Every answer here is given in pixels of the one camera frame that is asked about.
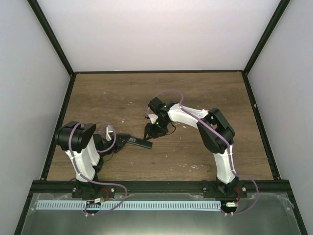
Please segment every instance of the black frame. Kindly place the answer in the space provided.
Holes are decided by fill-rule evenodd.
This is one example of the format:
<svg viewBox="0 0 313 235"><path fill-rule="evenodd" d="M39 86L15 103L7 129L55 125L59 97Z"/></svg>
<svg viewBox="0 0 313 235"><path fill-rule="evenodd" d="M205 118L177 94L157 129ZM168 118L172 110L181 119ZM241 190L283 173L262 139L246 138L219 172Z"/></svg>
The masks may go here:
<svg viewBox="0 0 313 235"><path fill-rule="evenodd" d="M298 226L300 228L301 234L306 235L308 234L303 223L301 214L299 212L297 203L295 201L292 189L290 187L288 180L281 180L280 174L273 156L273 152L271 150L264 125L262 123L262 119L256 105L256 101L253 95L253 91L251 89L248 74L256 62L258 56L260 55L263 47L265 46L267 40L269 39L272 31L274 30L275 26L277 25L280 17L284 13L285 9L287 8L290 0L280 0L272 18L270 19L259 43L257 44L253 54L251 55L246 67L244 70L161 70L161 71L79 71L74 72L71 68L69 61L67 60L56 36L54 35L43 11L41 10L37 0L27 0L31 8L33 9L36 17L38 18L40 24L42 25L44 31L46 32L49 40L51 41L54 49L56 50L60 60L62 61L64 67L66 68L68 74L70 75L70 81L67 87L67 92L65 95L65 99L63 101L63 105L61 107L60 115L58 117L58 121L54 130L54 134L56 130L62 126L65 113L67 110L67 105L70 99L70 95L74 86L75 78L77 74L80 73L169 73L169 72L241 72L246 90L248 93L248 97L252 106L252 110L259 128L259 132L261 135L262 143L264 145L264 149L268 158L268 163L270 169L272 171L273 179L269 181L256 181L258 184L260 192L285 192L287 193L289 200L291 203L294 204L293 212L297 219ZM45 161L44 169L41 174L41 180L33 181L33 184L30 188L28 197L26 199L25 206L23 208L20 220L18 222L17 228L15 230L16 235L21 234L23 224L29 209L29 205L34 193L72 193L73 188L75 186L75 182L73 181L47 181L47 176L49 173L49 168L51 166L53 154L56 148L56 143L54 138L51 140L50 148L48 151L48 155ZM219 200L227 200L226 197L217 195L212 186L214 185L215 181L119 181L114 183L120 183L125 185L130 193L203 193L204 197L214 197ZM246 192L255 192L254 184L251 181L239 181L239 185L241 187L246 188ZM116 189L116 192L123 193L120 189Z"/></svg>

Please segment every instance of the white wall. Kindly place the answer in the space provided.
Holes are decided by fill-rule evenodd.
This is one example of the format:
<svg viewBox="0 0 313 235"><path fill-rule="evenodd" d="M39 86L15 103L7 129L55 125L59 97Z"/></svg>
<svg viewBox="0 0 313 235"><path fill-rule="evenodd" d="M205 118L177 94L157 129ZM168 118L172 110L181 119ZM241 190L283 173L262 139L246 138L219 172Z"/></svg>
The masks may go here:
<svg viewBox="0 0 313 235"><path fill-rule="evenodd" d="M39 0L75 71L244 69L279 0Z"/></svg>
<svg viewBox="0 0 313 235"><path fill-rule="evenodd" d="M43 169L69 75L27 1L0 1L0 234Z"/></svg>
<svg viewBox="0 0 313 235"><path fill-rule="evenodd" d="M282 178L313 234L313 2L291 1L249 74Z"/></svg>

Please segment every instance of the wood grain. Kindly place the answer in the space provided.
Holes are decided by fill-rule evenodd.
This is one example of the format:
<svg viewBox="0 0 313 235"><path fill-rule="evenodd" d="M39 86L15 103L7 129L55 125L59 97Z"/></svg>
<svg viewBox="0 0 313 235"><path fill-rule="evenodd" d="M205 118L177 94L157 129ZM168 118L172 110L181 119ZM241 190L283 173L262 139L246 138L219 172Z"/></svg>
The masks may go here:
<svg viewBox="0 0 313 235"><path fill-rule="evenodd" d="M237 172L257 180L272 179L240 73L78 74L64 124L72 120L105 120L118 133L142 138L149 101L167 89L182 91L187 107L220 109L235 130L233 153ZM179 101L180 97L168 93L160 98L167 102ZM177 123L175 133L152 142L151 150L127 144L105 163L99 179L215 180L214 157L204 147L198 130ZM74 177L68 156L57 146L48 179Z"/></svg>

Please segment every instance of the slotted vent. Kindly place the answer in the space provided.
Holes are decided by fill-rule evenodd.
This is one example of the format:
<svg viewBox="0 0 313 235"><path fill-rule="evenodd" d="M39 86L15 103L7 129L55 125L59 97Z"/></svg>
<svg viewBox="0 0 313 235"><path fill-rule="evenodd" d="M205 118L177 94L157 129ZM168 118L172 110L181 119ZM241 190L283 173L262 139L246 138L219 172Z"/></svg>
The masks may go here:
<svg viewBox="0 0 313 235"><path fill-rule="evenodd" d="M86 201L42 200L37 210L83 210ZM88 210L109 210L119 201L106 201L101 205L91 205ZM219 211L220 201L125 201L116 210L119 211Z"/></svg>

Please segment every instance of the brown wood surface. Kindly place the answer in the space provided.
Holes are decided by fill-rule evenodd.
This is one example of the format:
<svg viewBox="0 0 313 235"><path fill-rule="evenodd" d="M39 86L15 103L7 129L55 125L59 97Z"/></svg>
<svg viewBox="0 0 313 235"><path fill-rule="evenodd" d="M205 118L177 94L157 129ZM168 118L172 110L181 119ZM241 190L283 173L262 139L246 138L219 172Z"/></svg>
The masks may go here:
<svg viewBox="0 0 313 235"><path fill-rule="evenodd" d="M64 124L105 120L118 133L142 138L149 101L167 89L182 91L187 107L220 109L235 130L233 156L237 172L257 180L272 179L240 73L78 74ZM160 98L179 101L179 94L163 94ZM172 135L152 140L151 150L127 144L105 163L99 179L215 180L214 157L203 145L198 130L178 123L176 127ZM48 180L71 178L75 178L73 166L57 146Z"/></svg>

